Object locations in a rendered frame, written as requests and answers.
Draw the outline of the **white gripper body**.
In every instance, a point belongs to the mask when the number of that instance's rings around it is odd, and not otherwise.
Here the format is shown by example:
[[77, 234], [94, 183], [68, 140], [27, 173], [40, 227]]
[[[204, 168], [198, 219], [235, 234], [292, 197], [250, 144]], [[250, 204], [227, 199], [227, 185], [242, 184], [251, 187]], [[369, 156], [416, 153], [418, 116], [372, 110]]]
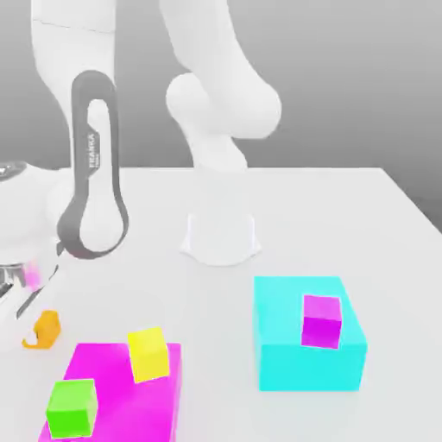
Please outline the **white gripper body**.
[[60, 260], [35, 260], [9, 266], [9, 330], [26, 332], [48, 309], [63, 282]]

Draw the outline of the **small orange cube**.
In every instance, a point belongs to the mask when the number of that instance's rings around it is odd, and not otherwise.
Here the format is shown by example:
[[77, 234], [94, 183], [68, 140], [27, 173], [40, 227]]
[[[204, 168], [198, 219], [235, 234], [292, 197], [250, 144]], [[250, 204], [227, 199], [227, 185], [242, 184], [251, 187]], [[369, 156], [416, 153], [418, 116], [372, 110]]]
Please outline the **small orange cube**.
[[24, 338], [22, 347], [31, 350], [50, 349], [61, 332], [60, 317], [55, 310], [45, 310], [34, 325], [35, 344], [29, 344]]

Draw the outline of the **small green cube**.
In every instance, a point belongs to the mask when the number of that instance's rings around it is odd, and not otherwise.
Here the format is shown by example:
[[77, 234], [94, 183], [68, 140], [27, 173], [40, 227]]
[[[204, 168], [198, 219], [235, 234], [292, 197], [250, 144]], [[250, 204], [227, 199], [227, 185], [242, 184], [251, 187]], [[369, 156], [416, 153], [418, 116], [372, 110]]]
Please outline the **small green cube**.
[[98, 413], [98, 397], [93, 379], [57, 381], [46, 417], [53, 439], [91, 437]]

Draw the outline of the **small yellow cube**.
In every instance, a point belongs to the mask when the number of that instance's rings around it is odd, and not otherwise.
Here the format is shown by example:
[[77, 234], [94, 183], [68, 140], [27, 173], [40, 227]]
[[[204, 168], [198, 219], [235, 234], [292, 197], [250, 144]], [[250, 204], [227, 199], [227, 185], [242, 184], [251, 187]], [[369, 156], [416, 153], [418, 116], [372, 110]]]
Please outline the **small yellow cube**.
[[159, 326], [130, 332], [128, 346], [135, 383], [169, 376], [168, 348]]

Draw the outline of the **small purple cube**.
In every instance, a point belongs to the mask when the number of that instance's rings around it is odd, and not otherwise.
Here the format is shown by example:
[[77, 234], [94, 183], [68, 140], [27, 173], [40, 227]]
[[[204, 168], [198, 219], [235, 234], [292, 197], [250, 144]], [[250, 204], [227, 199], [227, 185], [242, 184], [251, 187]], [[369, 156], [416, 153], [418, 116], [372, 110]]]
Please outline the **small purple cube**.
[[303, 295], [303, 346], [336, 350], [342, 330], [342, 311], [339, 297]]

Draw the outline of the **large magenta box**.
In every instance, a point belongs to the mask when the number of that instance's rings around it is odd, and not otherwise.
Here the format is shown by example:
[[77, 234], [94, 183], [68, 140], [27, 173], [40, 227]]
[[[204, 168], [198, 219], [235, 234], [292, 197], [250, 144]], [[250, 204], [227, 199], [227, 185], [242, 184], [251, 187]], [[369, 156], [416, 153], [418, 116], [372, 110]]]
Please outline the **large magenta box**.
[[89, 438], [53, 439], [47, 425], [38, 442], [176, 442], [181, 389], [181, 346], [169, 343], [170, 374], [135, 383], [128, 345], [80, 343], [64, 378], [95, 381], [98, 413]]

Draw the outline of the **large cyan box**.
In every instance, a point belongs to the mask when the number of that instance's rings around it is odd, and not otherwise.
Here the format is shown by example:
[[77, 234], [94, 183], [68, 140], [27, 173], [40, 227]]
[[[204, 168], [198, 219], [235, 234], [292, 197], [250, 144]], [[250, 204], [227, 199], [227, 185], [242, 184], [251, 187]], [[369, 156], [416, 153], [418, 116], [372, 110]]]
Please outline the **large cyan box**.
[[[338, 348], [301, 343], [304, 296], [340, 300]], [[337, 276], [256, 276], [253, 336], [261, 391], [357, 391], [368, 344]]]

